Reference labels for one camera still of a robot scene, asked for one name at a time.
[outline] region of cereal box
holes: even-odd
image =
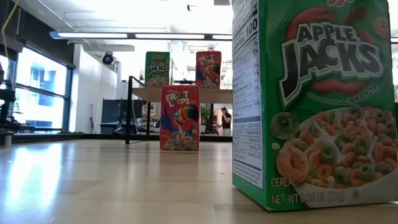
[[[196,85],[163,86],[160,121],[161,149],[199,149],[199,94],[199,86]]]
[[[162,88],[169,84],[170,52],[147,52],[145,86]]]
[[[220,89],[221,52],[197,52],[196,85],[200,88]]]
[[[269,211],[397,201],[387,0],[233,9],[233,184]]]

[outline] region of red cereal box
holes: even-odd
[[[220,89],[221,52],[197,52],[196,85]]]
[[[161,149],[199,150],[199,94],[196,85],[162,87]]]

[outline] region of shelf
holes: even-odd
[[[151,103],[160,103],[160,88],[133,88],[132,94]],[[200,103],[232,103],[232,90],[200,89]]]

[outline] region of fluorescent light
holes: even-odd
[[[137,39],[204,39],[201,34],[136,34]]]
[[[82,33],[82,32],[63,33],[63,32],[60,32],[60,33],[58,33],[58,36],[63,37],[63,38],[82,38],[82,39],[84,39],[84,38],[98,38],[98,39],[127,38],[127,34],[117,34],[117,33]]]
[[[213,39],[231,40],[232,39],[232,35],[213,35]]]

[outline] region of security camera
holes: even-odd
[[[102,58],[102,62],[105,65],[112,65],[115,61],[116,59],[113,57],[113,52],[105,52],[105,56]]]

